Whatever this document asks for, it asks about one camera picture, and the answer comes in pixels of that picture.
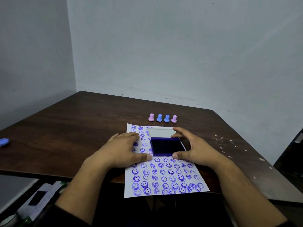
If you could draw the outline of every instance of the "person's left hand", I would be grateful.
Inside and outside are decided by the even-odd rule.
[[[149,154],[133,153],[133,143],[139,139],[135,132],[115,134],[96,153],[88,157],[90,164],[106,164],[109,168],[123,168],[137,162],[149,161]]]

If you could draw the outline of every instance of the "forearm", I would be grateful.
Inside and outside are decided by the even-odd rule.
[[[85,161],[56,205],[91,225],[107,171],[106,163],[94,166]]]
[[[213,169],[240,227],[274,227],[287,221],[231,160],[224,157]]]

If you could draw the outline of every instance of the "wall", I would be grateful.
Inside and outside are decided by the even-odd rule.
[[[302,129],[303,0],[67,1],[77,91],[212,109],[272,164]]]
[[[66,0],[0,0],[0,129],[75,92]],[[0,175],[0,212],[33,182]]]

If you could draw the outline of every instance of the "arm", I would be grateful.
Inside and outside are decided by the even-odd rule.
[[[274,227],[287,221],[286,217],[264,197],[233,161],[189,131],[180,127],[173,129],[177,133],[172,137],[185,137],[191,144],[190,151],[175,152],[173,158],[208,166],[216,172],[222,193],[240,227]]]
[[[84,161],[57,200],[56,206],[91,225],[107,171],[152,159],[149,154],[131,152],[132,145],[138,138],[139,134],[135,132],[112,136],[100,150]]]

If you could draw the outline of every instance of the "person's right arm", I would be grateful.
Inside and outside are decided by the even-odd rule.
[[[177,133],[172,137],[187,138],[191,150],[175,152],[172,157],[208,166],[216,172],[222,193],[239,227],[274,227],[287,221],[286,217],[264,197],[233,161],[188,130],[180,127],[173,129]]]

